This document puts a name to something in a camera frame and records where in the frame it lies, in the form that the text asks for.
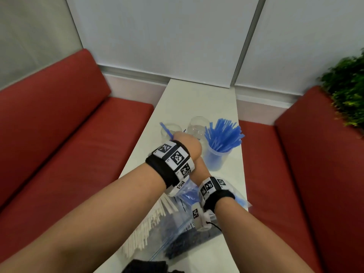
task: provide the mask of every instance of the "red sofa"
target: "red sofa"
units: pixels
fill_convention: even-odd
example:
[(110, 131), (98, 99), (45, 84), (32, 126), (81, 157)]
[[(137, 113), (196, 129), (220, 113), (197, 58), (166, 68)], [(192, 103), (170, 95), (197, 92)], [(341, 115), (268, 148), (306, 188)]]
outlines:
[(240, 121), (250, 212), (316, 272), (364, 272), (364, 140), (313, 87), (275, 126)]
[(0, 91), (0, 262), (116, 180), (153, 106), (81, 50)]

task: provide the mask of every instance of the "red backrest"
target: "red backrest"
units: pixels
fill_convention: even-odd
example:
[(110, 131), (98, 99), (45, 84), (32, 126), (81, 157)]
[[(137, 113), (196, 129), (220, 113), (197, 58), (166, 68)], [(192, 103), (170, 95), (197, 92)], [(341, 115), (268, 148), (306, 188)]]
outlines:
[(364, 272), (364, 140), (313, 87), (276, 120), (328, 272)]
[(0, 206), (110, 92), (86, 49), (0, 91)]

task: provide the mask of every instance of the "person's left arm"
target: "person's left arm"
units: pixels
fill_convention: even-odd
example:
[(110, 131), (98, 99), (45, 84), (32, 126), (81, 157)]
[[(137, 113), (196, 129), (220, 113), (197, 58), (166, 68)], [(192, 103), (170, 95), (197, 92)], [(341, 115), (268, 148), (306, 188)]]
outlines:
[[(197, 139), (185, 133), (175, 139), (193, 160), (200, 157)], [(0, 272), (93, 272), (122, 246), (165, 190), (160, 175), (143, 163), (0, 264)]]

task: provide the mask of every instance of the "artificial plant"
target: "artificial plant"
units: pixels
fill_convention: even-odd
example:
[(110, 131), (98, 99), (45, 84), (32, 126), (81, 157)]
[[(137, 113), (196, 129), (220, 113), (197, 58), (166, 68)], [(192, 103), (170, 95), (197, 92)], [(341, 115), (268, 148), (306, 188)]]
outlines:
[(364, 128), (364, 49), (358, 57), (346, 57), (320, 80), (347, 125)]

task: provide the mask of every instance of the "hand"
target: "hand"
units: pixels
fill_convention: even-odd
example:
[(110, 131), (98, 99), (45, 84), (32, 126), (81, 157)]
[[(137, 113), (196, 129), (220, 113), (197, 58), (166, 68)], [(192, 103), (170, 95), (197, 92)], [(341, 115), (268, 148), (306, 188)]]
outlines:
[(198, 157), (196, 161), (194, 161), (195, 170), (190, 173), (190, 179), (197, 185), (200, 186), (201, 183), (211, 176), (209, 170), (207, 169), (205, 162), (202, 157)]
[(198, 139), (193, 137), (190, 134), (184, 132), (176, 132), (173, 136), (173, 140), (177, 140), (184, 144), (184, 146), (188, 149), (192, 160), (196, 160), (198, 157), (201, 156), (202, 153), (202, 146)]

